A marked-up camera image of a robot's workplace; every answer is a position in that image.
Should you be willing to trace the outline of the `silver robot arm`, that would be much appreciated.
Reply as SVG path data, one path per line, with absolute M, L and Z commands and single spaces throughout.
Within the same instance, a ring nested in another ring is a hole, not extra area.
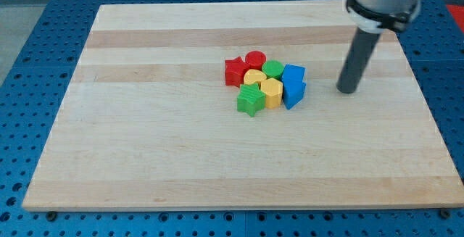
M 421 0 L 346 0 L 351 20 L 366 33 L 405 31 L 419 15 Z

